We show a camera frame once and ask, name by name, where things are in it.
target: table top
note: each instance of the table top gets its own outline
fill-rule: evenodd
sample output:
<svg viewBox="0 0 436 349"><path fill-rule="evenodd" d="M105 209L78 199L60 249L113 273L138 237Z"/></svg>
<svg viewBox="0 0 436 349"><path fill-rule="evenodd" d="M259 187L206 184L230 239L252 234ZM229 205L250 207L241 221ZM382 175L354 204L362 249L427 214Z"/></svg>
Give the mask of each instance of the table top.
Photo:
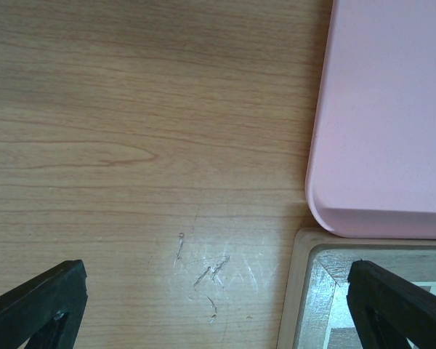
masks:
<svg viewBox="0 0 436 349"><path fill-rule="evenodd" d="M77 348L274 348L331 5L2 1L0 294L82 259Z"/></svg>

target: wood grain surface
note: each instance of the wood grain surface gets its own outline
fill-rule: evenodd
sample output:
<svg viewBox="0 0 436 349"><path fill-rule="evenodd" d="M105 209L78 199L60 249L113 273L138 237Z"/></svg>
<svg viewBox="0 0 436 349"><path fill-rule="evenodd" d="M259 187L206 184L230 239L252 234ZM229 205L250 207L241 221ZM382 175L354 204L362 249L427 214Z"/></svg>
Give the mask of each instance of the wood grain surface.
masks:
<svg viewBox="0 0 436 349"><path fill-rule="evenodd" d="M274 348L331 5L0 1L0 294L82 259L77 348Z"/></svg>

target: pink plastic lid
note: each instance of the pink plastic lid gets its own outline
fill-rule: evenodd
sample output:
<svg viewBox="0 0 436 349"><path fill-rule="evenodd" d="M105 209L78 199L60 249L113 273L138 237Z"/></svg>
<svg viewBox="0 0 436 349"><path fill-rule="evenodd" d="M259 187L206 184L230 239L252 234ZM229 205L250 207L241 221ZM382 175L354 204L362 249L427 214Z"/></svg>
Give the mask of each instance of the pink plastic lid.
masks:
<svg viewBox="0 0 436 349"><path fill-rule="evenodd" d="M335 0L307 173L340 236L436 238L436 0Z"/></svg>

